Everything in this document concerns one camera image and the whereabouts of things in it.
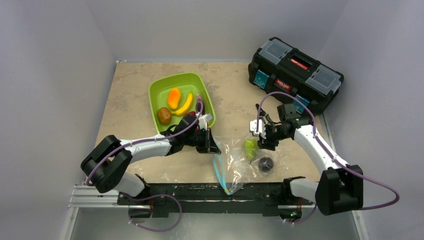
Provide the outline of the green fake pear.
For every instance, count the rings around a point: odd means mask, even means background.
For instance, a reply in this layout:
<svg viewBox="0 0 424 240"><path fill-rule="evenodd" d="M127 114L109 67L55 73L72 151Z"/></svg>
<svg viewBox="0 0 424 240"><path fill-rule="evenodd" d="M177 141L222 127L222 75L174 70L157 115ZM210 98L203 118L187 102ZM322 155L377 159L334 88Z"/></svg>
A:
<svg viewBox="0 0 424 240"><path fill-rule="evenodd" d="M243 149L244 149L246 158L248 160L252 160L255 157L257 150L259 149L257 140L255 139L245 140L243 143Z"/></svg>

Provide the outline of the clear zip top bag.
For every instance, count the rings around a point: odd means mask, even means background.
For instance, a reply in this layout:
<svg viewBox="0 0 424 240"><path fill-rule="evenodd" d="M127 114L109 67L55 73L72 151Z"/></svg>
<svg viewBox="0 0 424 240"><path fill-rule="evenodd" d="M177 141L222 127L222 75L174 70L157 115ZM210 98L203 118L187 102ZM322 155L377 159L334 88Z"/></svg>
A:
<svg viewBox="0 0 424 240"><path fill-rule="evenodd" d="M245 184L262 180L274 171L275 162L272 155L264 149L258 148L254 158L248 160L244 152L244 141L258 138L247 136L242 139L218 137L215 142L221 150L221 154L212 157L213 168L216 178L227 195L233 195ZM263 157L269 157L274 162L274 167L269 172L262 172L258 168L258 162Z"/></svg>

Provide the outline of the purple fake eggplant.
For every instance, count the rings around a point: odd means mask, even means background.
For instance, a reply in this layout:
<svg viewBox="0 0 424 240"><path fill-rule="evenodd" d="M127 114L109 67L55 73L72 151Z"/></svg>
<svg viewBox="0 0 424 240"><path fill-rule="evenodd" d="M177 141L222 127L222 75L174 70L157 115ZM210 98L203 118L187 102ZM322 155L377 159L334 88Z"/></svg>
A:
<svg viewBox="0 0 424 240"><path fill-rule="evenodd" d="M204 114L204 112L205 112L205 104L204 104L203 98L202 98L200 93L196 94L195 111L197 113L201 113L201 114Z"/></svg>

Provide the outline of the yellow fake banana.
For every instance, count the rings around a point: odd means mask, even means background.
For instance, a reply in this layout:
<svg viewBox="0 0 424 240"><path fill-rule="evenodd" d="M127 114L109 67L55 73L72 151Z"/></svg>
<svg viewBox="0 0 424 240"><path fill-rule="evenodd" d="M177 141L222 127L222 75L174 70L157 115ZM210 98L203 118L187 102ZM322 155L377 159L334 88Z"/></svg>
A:
<svg viewBox="0 0 424 240"><path fill-rule="evenodd" d="M192 107L193 102L194 102L194 93L190 91L182 107L180 107L179 109L175 111L171 111L171 114L177 117L182 117L186 115L190 111L190 108Z"/></svg>

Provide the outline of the brown fake kiwi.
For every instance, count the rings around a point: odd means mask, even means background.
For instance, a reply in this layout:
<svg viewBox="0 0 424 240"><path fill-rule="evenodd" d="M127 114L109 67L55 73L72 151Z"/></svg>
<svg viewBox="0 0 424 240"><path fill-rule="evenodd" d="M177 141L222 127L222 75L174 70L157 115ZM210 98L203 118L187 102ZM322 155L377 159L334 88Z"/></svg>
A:
<svg viewBox="0 0 424 240"><path fill-rule="evenodd" d="M157 119L162 125L169 125L172 121L172 113L167 107L161 107L157 110Z"/></svg>

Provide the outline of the orange fake mango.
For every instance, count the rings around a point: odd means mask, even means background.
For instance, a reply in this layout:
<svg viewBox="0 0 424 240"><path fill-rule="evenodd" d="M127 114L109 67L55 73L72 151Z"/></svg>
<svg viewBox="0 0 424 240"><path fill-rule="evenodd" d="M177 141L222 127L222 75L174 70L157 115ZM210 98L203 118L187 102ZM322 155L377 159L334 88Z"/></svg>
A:
<svg viewBox="0 0 424 240"><path fill-rule="evenodd" d="M168 94L168 98L167 98L167 104L169 108L171 110L176 110L179 106L180 100L181 100L181 91L178 88L173 87L170 90Z"/></svg>

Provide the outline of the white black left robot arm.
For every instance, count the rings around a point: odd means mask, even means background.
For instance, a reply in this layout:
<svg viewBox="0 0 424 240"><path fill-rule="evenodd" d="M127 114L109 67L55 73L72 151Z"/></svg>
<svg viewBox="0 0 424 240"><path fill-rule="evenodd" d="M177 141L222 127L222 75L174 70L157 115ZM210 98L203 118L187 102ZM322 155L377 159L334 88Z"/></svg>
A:
<svg viewBox="0 0 424 240"><path fill-rule="evenodd" d="M200 154L221 154L208 126L212 119L209 113L186 115L174 127L148 138L124 140L108 135L80 168L99 193L116 190L142 205L149 199L148 185L141 176L128 173L128 166L147 158L170 156L185 146L194 147Z"/></svg>

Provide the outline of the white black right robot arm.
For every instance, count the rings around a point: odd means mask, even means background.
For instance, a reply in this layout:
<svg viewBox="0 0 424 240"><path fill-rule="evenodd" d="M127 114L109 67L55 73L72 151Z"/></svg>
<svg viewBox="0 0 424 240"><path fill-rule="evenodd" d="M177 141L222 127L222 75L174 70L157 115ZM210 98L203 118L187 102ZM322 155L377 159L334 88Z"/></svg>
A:
<svg viewBox="0 0 424 240"><path fill-rule="evenodd" d="M337 159L335 151L314 127L312 117L298 114L292 103L278 106L277 112L277 123L261 109L259 118L250 121L249 131L258 137L257 146L274 151L280 141L292 139L321 173L319 181L303 176L284 179L280 191L282 200L288 204L299 198L308 200L325 216L361 209L364 203L362 169Z"/></svg>

